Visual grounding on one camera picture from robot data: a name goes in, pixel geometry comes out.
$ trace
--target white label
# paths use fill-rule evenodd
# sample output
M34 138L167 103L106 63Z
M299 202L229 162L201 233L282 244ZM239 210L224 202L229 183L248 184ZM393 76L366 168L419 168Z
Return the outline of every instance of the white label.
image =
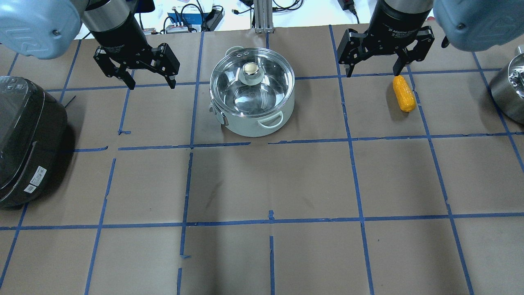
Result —
M42 180L43 180L43 177L46 175L46 172L47 172L47 169L38 166L38 168L36 169L36 172L35 172L35 174L33 175L33 178L31 179L30 183L31 183L32 185L39 186L40 183L41 183Z
M24 192L27 192L29 194L32 194L34 191L36 190L36 186L34 185L28 185L26 187L26 189L24 190Z

